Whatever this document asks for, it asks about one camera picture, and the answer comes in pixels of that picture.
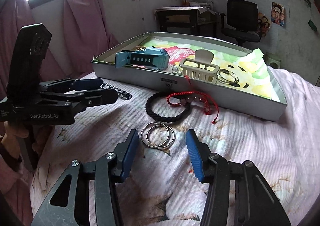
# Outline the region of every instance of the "pink curtain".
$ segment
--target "pink curtain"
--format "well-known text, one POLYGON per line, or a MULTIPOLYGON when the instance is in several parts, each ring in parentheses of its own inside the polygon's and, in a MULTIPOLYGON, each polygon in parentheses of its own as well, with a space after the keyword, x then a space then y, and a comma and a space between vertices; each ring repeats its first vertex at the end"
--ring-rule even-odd
MULTIPOLYGON (((18 32, 23 26, 35 24, 26 0, 7 0, 0 12, 0 98, 6 96, 11 56, 18 32)), ((65 78, 66 75, 48 49, 42 61, 40 76, 43 81, 65 78)))
POLYGON ((64 0, 64 37, 74 70, 92 72, 91 60, 116 46, 108 31, 102 0, 64 0))

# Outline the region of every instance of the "human hand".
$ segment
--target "human hand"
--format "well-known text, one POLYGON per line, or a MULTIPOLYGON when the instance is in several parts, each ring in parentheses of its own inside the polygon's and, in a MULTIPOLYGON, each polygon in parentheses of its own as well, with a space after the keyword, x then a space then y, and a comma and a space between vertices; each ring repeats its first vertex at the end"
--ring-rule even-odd
MULTIPOLYGON (((15 159, 20 156, 20 147, 18 143, 19 138, 27 138, 29 136, 29 131, 23 126, 23 124, 4 123, 5 135, 2 138, 2 145, 7 150, 7 152, 15 159)), ((49 135, 53 127, 44 126, 41 127, 36 135, 36 141, 32 144, 32 148, 39 155, 42 154, 44 146, 49 138, 49 135)))

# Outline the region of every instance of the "silver chain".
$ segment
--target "silver chain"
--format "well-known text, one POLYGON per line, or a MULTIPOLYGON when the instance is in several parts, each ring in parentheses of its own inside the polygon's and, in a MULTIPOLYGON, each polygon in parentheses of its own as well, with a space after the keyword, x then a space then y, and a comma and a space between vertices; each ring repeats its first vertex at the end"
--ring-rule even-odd
POLYGON ((111 84, 107 84, 107 83, 103 83, 101 85, 102 89, 114 89, 117 91, 119 98, 123 99, 123 100, 130 100, 132 98, 132 94, 121 90, 120 88, 117 88, 111 84))

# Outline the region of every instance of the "silver bangle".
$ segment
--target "silver bangle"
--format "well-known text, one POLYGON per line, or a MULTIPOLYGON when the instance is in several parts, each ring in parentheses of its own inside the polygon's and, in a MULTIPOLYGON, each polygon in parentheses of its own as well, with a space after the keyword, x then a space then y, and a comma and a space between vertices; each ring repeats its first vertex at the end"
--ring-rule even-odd
POLYGON ((218 75, 218 81, 223 83, 223 84, 233 84, 233 83, 238 83, 239 82, 239 78, 237 77, 237 75, 229 70, 226 69, 220 69, 217 73, 218 75), (230 81, 228 79, 225 79, 224 77, 221 76, 220 73, 225 73, 225 74, 229 74, 231 75, 235 80, 234 81, 230 81))

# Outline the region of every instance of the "wooden desk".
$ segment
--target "wooden desk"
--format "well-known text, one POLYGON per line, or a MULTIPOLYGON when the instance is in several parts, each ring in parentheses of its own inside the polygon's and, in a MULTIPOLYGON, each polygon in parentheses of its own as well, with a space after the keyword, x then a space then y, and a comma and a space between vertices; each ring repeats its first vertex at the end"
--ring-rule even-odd
POLYGON ((161 32, 168 32, 168 28, 190 28, 191 35, 202 36, 200 27, 211 25, 213 37, 217 37, 217 17, 209 11, 200 14, 198 9, 161 10, 156 15, 161 32))

